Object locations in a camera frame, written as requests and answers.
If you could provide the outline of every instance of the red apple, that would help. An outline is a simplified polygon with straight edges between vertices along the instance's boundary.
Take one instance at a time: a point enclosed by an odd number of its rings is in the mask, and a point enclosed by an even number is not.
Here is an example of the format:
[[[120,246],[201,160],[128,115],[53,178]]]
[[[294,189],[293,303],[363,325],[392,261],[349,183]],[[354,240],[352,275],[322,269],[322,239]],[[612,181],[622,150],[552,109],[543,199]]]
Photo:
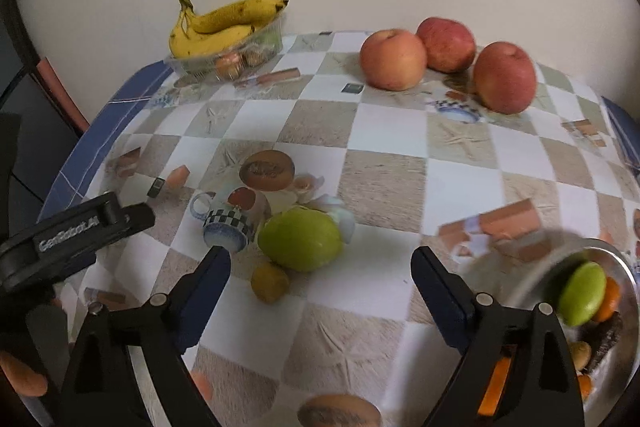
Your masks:
[[[422,41],[406,30],[382,30],[370,35],[360,49],[360,67],[367,84],[402,91],[414,87],[427,67]]]
[[[458,73],[473,64],[476,40],[465,25],[449,19],[429,17],[418,26],[416,34],[427,49],[431,70]]]
[[[474,83],[482,103],[503,114],[524,111],[536,95],[533,63],[522,48],[510,42],[494,42],[480,52]]]

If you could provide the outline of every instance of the stainless steel bowl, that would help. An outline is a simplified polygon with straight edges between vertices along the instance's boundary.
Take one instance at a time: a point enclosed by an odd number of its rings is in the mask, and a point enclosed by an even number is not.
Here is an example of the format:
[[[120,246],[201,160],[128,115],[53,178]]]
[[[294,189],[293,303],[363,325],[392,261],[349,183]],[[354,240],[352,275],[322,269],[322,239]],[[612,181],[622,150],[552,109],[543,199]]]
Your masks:
[[[624,329],[619,343],[613,347],[593,373],[594,390],[584,409],[586,427],[596,427],[609,414],[638,368],[639,312],[638,286],[621,256],[611,245],[597,239],[583,239],[556,248],[537,264],[502,304],[513,308],[533,309],[545,300],[548,290],[558,278],[572,272],[585,261],[595,261],[620,285],[621,299],[618,311]],[[564,327],[569,341],[577,340],[579,328]]]

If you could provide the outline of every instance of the green fruit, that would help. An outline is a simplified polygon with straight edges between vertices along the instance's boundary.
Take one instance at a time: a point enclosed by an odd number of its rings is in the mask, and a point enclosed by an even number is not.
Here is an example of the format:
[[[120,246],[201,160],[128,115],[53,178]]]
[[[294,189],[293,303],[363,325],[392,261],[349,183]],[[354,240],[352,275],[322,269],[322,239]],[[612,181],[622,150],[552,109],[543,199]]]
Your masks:
[[[334,260],[342,250],[342,239],[330,216],[295,206],[265,223],[258,246],[274,263],[310,272]]]
[[[588,321],[602,304],[607,277],[597,263],[584,263],[564,286],[558,301],[558,314],[567,326]]]

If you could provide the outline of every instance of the plastic container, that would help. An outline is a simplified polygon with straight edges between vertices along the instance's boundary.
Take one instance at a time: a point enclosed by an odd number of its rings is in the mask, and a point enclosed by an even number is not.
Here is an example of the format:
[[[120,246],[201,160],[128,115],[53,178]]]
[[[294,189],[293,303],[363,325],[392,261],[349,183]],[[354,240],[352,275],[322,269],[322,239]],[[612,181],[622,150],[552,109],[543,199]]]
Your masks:
[[[190,74],[199,80],[207,78],[228,82],[245,78],[282,50],[282,20],[279,13],[264,28],[238,44],[215,55],[193,58],[167,57],[164,63],[177,74]]]

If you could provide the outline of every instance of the bolt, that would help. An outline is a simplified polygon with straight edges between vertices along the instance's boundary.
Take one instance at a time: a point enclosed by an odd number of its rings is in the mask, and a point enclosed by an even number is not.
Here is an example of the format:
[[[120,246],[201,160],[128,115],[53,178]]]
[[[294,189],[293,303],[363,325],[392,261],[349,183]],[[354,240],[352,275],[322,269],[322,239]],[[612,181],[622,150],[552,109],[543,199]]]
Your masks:
[[[476,301],[481,306],[491,306],[494,303],[494,298],[488,293],[479,293],[476,295]]]
[[[152,306],[162,306],[166,302],[166,295],[164,293],[155,293],[151,295],[149,303]]]
[[[551,315],[554,312],[551,304],[546,302],[540,302],[540,304],[538,304],[538,309],[540,310],[540,313],[543,313],[545,315]]]
[[[104,305],[101,302],[94,301],[89,304],[89,313],[91,313],[92,315],[97,315],[102,311],[103,308]]]

